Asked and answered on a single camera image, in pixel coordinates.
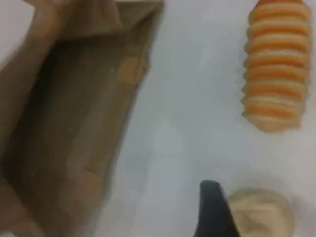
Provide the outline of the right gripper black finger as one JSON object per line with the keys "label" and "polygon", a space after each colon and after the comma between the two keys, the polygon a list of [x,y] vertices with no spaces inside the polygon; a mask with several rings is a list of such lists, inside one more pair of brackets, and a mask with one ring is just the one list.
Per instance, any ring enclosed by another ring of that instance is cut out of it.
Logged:
{"label": "right gripper black finger", "polygon": [[222,186],[213,180],[200,183],[199,212],[195,237],[238,237]]}

